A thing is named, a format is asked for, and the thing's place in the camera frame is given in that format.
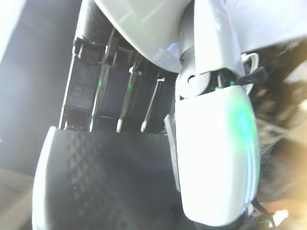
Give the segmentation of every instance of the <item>gray wall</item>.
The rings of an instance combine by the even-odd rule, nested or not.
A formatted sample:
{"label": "gray wall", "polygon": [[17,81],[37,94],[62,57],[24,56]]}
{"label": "gray wall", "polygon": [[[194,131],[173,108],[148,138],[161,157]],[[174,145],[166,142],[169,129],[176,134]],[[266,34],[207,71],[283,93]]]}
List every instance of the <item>gray wall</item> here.
{"label": "gray wall", "polygon": [[0,167],[34,175],[57,126],[81,0],[28,0],[0,64]]}

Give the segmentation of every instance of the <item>white plastic casing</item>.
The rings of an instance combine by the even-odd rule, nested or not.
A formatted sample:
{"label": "white plastic casing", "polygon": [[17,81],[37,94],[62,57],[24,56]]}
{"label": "white plastic casing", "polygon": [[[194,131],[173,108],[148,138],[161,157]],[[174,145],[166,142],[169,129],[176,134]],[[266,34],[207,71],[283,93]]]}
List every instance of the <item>white plastic casing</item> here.
{"label": "white plastic casing", "polygon": [[179,180],[185,215],[223,226],[256,195],[260,155],[254,113],[241,86],[176,102]]}

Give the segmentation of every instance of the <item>black textured panel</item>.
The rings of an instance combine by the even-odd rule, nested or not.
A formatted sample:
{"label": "black textured panel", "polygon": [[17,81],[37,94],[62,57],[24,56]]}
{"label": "black textured panel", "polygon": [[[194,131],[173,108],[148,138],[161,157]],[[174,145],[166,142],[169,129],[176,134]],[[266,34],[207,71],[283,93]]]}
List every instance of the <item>black textured panel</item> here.
{"label": "black textured panel", "polygon": [[182,212],[166,136],[56,130],[41,153],[34,194],[45,194],[33,206],[37,230],[194,229]]}

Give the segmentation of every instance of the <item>gray surface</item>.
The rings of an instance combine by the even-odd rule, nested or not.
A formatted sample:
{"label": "gray surface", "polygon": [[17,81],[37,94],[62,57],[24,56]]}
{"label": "gray surface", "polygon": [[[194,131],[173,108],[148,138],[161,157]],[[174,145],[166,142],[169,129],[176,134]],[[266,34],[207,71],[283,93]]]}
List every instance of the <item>gray surface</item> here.
{"label": "gray surface", "polygon": [[0,167],[34,175],[57,125],[81,0],[28,0],[0,64]]}

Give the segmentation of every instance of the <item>bright light spot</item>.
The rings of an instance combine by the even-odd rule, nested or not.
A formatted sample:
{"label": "bright light spot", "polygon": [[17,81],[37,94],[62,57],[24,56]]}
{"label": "bright light spot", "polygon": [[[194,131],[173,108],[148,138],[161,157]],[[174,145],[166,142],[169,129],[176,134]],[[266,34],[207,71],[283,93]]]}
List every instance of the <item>bright light spot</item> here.
{"label": "bright light spot", "polygon": [[[279,226],[289,216],[289,211],[284,209],[273,214],[273,220],[276,226]],[[269,223],[269,228],[273,228],[272,223]]]}

